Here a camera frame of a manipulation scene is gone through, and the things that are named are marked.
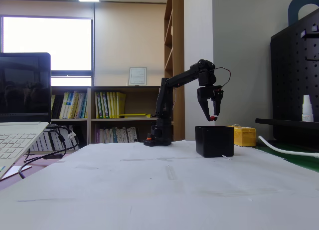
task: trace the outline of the laptop screen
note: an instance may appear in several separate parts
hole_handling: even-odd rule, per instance
[[[0,122],[51,122],[48,53],[0,53]]]

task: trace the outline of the laptop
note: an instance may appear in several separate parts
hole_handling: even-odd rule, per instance
[[[51,122],[51,57],[0,53],[0,179]]]

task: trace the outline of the window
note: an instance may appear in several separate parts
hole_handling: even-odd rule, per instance
[[[3,17],[3,52],[48,52],[52,85],[65,85],[68,76],[87,85],[93,76],[92,20],[79,18]],[[77,78],[72,77],[76,85]]]

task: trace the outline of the black container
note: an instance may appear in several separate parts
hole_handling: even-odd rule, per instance
[[[196,152],[204,158],[234,156],[234,128],[226,126],[195,127]]]

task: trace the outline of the robotic arm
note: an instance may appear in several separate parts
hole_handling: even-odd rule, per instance
[[[160,92],[156,105],[157,124],[152,126],[144,145],[168,146],[171,144],[171,115],[173,110],[173,88],[179,88],[193,80],[198,79],[200,88],[197,89],[198,102],[208,121],[217,119],[220,112],[220,103],[224,91],[222,86],[214,86],[216,77],[214,75],[215,65],[208,60],[201,59],[192,65],[190,70],[176,75],[170,79],[162,78]],[[214,116],[209,115],[208,99],[214,103]]]

